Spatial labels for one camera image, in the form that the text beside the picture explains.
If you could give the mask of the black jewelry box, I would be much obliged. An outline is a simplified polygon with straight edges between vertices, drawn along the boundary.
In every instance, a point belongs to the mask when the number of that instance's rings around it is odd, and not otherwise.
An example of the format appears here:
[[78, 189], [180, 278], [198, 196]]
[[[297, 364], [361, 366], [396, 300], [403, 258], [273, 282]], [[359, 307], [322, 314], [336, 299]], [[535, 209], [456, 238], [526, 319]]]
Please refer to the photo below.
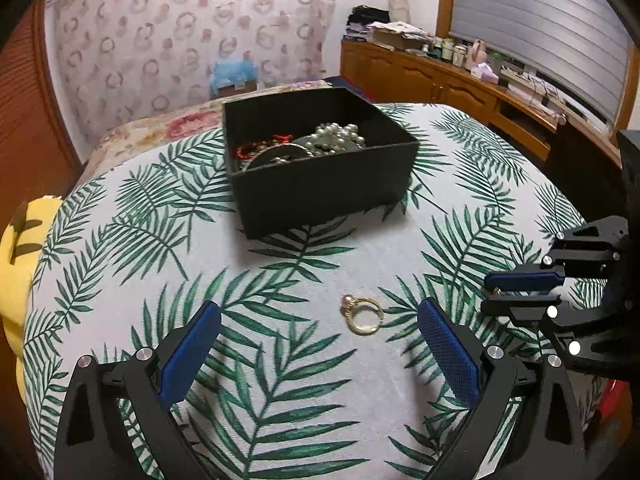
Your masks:
[[[363, 148], [288, 160], [243, 164], [238, 151], [274, 136], [297, 140], [322, 124], [357, 126]], [[250, 96], [224, 103], [226, 166], [244, 234], [259, 238], [327, 222], [400, 201], [409, 185], [419, 141], [374, 104], [346, 88]]]

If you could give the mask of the pink tissue box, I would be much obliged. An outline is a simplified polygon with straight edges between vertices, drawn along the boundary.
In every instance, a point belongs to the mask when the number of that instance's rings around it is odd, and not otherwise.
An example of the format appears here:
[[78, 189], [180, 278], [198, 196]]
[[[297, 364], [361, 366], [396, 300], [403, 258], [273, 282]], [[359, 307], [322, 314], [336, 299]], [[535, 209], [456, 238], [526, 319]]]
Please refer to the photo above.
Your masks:
[[470, 70], [470, 74], [472, 77], [480, 81], [489, 82], [490, 84], [499, 83], [499, 75], [496, 74], [487, 63], [474, 65]]

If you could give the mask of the palm leaf tablecloth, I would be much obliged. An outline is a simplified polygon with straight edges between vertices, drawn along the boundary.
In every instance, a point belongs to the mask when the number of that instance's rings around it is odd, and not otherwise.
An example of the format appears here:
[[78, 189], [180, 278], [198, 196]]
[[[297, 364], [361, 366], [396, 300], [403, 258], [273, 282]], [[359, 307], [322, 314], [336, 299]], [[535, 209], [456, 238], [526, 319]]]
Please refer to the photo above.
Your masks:
[[406, 196], [248, 240], [221, 128], [154, 148], [64, 200], [35, 273], [24, 333], [38, 460], [54, 445], [76, 360], [129, 358], [206, 300], [222, 331], [172, 412], [225, 479], [420, 479], [465, 414], [422, 340], [437, 299], [483, 344], [524, 359], [531, 330], [480, 316], [493, 270], [537, 262], [574, 205], [522, 154], [443, 105], [387, 104], [419, 140]]

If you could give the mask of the yellow plush toy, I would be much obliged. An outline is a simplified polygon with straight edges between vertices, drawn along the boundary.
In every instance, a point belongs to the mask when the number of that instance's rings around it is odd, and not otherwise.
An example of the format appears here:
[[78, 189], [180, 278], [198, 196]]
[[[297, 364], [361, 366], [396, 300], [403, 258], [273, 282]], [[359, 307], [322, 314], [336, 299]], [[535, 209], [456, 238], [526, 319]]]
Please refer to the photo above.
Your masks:
[[62, 203], [62, 198], [54, 195], [21, 203], [1, 237], [2, 325], [15, 356], [16, 385], [23, 403], [26, 403], [23, 346], [27, 300], [44, 242]]

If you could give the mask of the wooden sideboard cabinet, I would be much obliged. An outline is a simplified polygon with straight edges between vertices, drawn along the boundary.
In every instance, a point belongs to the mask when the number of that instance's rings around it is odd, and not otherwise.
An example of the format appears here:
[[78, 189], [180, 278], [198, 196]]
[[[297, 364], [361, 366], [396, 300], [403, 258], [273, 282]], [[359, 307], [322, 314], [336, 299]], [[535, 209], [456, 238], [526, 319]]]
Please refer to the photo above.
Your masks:
[[533, 162], [551, 155], [620, 168], [620, 151], [563, 112], [558, 119], [538, 112], [506, 88], [479, 81], [465, 70], [376, 44], [346, 41], [341, 46], [341, 77], [378, 103], [444, 104], [496, 130]]

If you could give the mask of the grey window blind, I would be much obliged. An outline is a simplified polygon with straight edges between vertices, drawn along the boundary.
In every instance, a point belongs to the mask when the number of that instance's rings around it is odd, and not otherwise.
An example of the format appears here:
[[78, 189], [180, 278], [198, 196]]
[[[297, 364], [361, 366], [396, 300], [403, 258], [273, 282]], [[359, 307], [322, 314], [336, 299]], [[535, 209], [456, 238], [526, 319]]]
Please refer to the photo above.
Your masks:
[[630, 37], [606, 0], [454, 0], [450, 34], [540, 70], [610, 122]]

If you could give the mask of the cardboard box with papers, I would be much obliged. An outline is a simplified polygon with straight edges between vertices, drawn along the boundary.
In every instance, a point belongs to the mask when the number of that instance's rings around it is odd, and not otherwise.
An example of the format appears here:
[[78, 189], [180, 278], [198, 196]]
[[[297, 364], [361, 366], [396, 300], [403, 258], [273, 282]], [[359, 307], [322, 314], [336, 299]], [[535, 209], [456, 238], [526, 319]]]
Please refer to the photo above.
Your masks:
[[432, 36], [420, 27], [405, 22], [373, 22], [368, 29], [369, 42], [399, 51], [421, 50], [424, 44], [428, 44], [432, 39]]

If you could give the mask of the wooden louvered wardrobe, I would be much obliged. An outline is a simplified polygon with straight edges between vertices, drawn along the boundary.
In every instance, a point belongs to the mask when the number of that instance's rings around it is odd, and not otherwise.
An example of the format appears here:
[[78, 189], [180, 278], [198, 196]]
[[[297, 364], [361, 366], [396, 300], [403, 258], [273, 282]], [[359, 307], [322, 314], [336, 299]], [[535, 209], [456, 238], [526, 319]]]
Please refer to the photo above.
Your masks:
[[1, 51], [0, 222], [43, 195], [64, 196], [81, 162], [54, 95], [46, 43], [44, 0], [35, 0]]

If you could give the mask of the stack of clothes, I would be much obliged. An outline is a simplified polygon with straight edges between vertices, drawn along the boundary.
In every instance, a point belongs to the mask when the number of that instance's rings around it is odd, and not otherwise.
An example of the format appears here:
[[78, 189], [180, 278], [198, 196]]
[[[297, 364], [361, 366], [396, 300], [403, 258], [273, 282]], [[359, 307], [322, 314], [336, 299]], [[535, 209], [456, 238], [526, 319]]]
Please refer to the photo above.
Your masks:
[[372, 6], [354, 6], [347, 18], [343, 39], [346, 41], [367, 42], [370, 25], [386, 24], [390, 21], [390, 12]]

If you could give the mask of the floral bed cover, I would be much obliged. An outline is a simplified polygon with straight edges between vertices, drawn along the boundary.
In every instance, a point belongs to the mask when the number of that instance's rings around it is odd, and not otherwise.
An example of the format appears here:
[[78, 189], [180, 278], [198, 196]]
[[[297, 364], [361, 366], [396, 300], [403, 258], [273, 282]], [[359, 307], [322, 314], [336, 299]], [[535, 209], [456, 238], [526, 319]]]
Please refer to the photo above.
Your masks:
[[222, 107], [228, 102], [330, 87], [324, 80], [280, 84], [128, 122], [112, 130], [93, 150], [75, 188], [80, 188], [87, 181], [153, 148], [221, 127]]

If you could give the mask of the blue bag on box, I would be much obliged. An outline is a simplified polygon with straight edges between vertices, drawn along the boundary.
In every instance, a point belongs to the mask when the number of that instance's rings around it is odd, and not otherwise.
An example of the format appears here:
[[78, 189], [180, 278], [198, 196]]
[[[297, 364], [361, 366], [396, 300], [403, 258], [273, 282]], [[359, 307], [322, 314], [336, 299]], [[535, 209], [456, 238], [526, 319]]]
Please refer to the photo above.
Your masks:
[[257, 84], [258, 70], [252, 61], [216, 62], [209, 77], [210, 94], [214, 98], [255, 91]]

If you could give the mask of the pink circle pattern curtain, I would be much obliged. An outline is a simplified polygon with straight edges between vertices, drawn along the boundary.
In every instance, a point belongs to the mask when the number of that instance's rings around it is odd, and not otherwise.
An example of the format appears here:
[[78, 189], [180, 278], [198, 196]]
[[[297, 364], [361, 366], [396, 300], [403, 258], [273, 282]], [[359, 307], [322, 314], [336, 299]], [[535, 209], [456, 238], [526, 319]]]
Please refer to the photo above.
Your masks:
[[82, 137], [208, 100], [215, 67], [263, 87], [322, 76], [335, 0], [51, 0], [53, 44]]

